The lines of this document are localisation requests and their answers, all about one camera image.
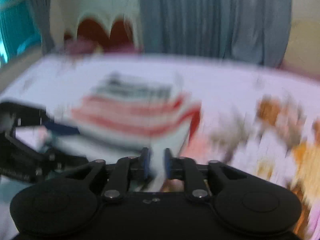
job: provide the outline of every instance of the black mount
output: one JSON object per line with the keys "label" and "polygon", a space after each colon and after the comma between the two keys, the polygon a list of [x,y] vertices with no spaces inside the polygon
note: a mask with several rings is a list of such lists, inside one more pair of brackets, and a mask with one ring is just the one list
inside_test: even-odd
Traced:
{"label": "black mount", "polygon": [[116,164],[96,160],[18,193],[15,239],[298,239],[290,229],[301,204],[289,190],[217,161],[164,156],[184,192],[128,191],[148,178],[147,148]]}
{"label": "black mount", "polygon": [[43,181],[50,171],[88,163],[87,158],[72,156],[48,144],[39,153],[15,137],[16,127],[40,126],[51,122],[43,108],[13,101],[0,103],[0,174],[20,181]]}

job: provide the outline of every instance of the wall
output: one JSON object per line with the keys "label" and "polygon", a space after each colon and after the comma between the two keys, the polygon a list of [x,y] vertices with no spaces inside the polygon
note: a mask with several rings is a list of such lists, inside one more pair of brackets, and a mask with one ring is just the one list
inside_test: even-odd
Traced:
{"label": "wall", "polygon": [[51,0],[50,7],[50,32],[56,46],[63,44],[64,20],[62,17],[59,0]]}
{"label": "wall", "polygon": [[320,0],[292,0],[292,18],[320,20]]}
{"label": "wall", "polygon": [[133,24],[135,44],[139,43],[139,0],[59,0],[59,3],[65,28],[74,36],[78,23],[86,16],[98,15],[100,23],[110,30],[113,21],[124,15]]}

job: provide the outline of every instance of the pink object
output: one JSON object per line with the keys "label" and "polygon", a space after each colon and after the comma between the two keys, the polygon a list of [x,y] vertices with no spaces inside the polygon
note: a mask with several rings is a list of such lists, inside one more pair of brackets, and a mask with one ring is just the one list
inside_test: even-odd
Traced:
{"label": "pink object", "polygon": [[288,72],[291,72],[291,73],[294,73],[294,74],[297,74],[297,75],[300,75],[300,76],[304,76],[304,77],[307,77],[307,78],[311,78],[311,79],[320,81],[320,75],[319,74],[313,74],[313,73],[309,73],[309,72],[303,71],[303,70],[299,69],[296,66],[293,66],[293,65],[290,65],[290,64],[286,63],[285,61],[283,61],[281,63],[281,65],[278,67],[278,69],[284,70],[284,71],[288,71]]}
{"label": "pink object", "polygon": [[208,162],[207,153],[212,152],[212,146],[207,136],[197,133],[185,147],[181,156],[192,158],[199,164]]}
{"label": "pink object", "polygon": [[139,54],[141,49],[136,49],[132,43],[123,44],[111,48],[104,48],[105,53],[128,53],[128,54]]}
{"label": "pink object", "polygon": [[98,44],[86,38],[78,37],[77,40],[68,40],[65,43],[64,53],[67,55],[92,54]]}
{"label": "pink object", "polygon": [[307,234],[310,240],[320,239],[320,201],[316,201],[310,210]]}

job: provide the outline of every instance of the red stripe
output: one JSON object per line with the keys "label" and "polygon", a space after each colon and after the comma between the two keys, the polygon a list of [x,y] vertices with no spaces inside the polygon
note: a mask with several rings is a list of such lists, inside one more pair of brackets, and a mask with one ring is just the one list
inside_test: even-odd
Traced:
{"label": "red stripe", "polygon": [[92,114],[85,114],[78,109],[71,110],[71,114],[74,119],[79,121],[89,122],[100,127],[113,129],[123,133],[136,134],[136,135],[142,135],[142,136],[148,136],[148,137],[156,137],[164,133],[168,133],[174,130],[175,128],[177,128],[187,118],[191,117],[192,119],[191,119],[190,136],[189,136],[189,138],[191,138],[195,133],[195,131],[197,130],[200,123],[200,109],[201,109],[200,105],[194,106],[193,108],[186,111],[182,116],[180,116],[180,118],[176,122],[167,124],[164,126],[160,126],[160,127],[154,127],[154,128],[142,128],[138,126],[132,126],[132,125],[127,125],[123,123],[113,122],[112,120],[107,118],[103,118],[103,117],[92,115]]}
{"label": "red stripe", "polygon": [[168,104],[150,104],[142,105],[141,103],[124,103],[123,101],[113,100],[110,98],[101,98],[97,96],[89,96],[83,99],[83,104],[100,103],[101,108],[116,108],[120,113],[129,113],[135,115],[151,115],[171,113],[180,108],[184,102],[186,95],[180,95],[177,99]]}
{"label": "red stripe", "polygon": [[170,122],[170,120],[176,120],[179,117],[179,113],[183,113],[183,111],[177,111],[173,114],[137,115],[121,113],[121,111],[118,111],[116,108],[110,109],[109,107],[101,107],[99,104],[100,103],[91,103],[89,105],[82,106],[78,110],[81,111],[82,114],[100,116],[102,118],[110,119],[113,122],[126,123],[127,125],[139,127],[165,125]]}

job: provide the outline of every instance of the white table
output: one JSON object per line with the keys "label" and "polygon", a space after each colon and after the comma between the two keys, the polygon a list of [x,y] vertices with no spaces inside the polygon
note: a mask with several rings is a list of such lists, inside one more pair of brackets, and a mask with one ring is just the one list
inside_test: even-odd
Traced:
{"label": "white table", "polygon": [[[218,126],[219,115],[231,115],[234,109],[246,115],[248,122],[253,122],[257,101],[263,95],[283,99],[290,94],[304,107],[307,120],[303,135],[313,140],[311,125],[320,113],[320,101],[317,98],[320,86],[291,74],[243,63],[158,56],[113,55],[83,60],[48,56],[23,73],[0,95],[0,100],[13,98],[44,105],[49,114],[55,115],[59,107],[79,100],[112,71],[159,81],[170,76],[181,76],[182,89],[202,101],[203,117],[199,132],[214,130]],[[105,158],[102,149],[92,149],[90,152],[85,149],[85,152],[89,159]],[[117,158],[114,156],[107,161],[115,162]],[[19,182],[1,179],[0,240],[10,239],[16,234],[9,214],[9,203],[23,187]]]}

